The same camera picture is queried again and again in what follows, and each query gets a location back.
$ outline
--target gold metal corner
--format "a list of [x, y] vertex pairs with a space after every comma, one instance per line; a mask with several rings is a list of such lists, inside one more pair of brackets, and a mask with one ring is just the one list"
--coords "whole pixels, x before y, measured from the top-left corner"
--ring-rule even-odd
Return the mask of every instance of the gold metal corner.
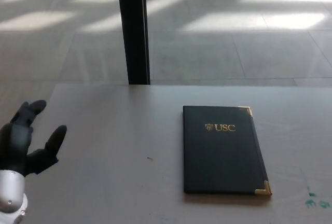
[[264, 189], [256, 189], [255, 194], [257, 195], [272, 195], [269, 181], [264, 181]]
[[248, 114], [249, 114], [251, 117], [253, 116], [253, 112], [251, 111], [251, 108], [250, 108], [249, 106], [239, 106], [239, 107], [247, 109]]

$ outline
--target floor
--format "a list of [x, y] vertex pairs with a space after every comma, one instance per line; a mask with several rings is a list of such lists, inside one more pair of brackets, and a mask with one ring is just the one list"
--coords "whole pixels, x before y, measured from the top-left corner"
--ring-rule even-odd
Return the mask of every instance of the floor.
[[[147, 11], [152, 84], [332, 86], [332, 0]], [[127, 84], [124, 52], [118, 0], [0, 0], [0, 105], [49, 99], [58, 83]]]

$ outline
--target white table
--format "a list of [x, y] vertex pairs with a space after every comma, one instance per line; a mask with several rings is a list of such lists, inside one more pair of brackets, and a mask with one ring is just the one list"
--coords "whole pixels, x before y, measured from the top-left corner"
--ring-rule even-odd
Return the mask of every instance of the white table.
[[[252, 108], [270, 201], [183, 194], [183, 105]], [[330, 223], [331, 106], [332, 89], [58, 85], [31, 148], [68, 134], [27, 179], [25, 223]]]

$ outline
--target black metal post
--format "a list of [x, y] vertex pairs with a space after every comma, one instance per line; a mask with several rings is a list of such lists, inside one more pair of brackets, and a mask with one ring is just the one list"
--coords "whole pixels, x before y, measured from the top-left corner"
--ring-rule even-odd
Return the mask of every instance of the black metal post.
[[120, 0], [124, 49], [130, 85], [149, 85], [146, 0]]

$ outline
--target robotic hand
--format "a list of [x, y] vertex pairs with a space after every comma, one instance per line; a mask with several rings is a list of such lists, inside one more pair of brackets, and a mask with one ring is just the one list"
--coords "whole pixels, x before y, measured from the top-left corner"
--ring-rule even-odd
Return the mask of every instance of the robotic hand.
[[27, 154], [33, 132], [30, 125], [45, 107], [45, 101], [25, 102], [10, 123], [0, 129], [0, 224], [19, 223], [24, 217], [25, 177], [58, 162], [57, 154], [67, 131], [65, 125], [53, 132], [44, 149]]

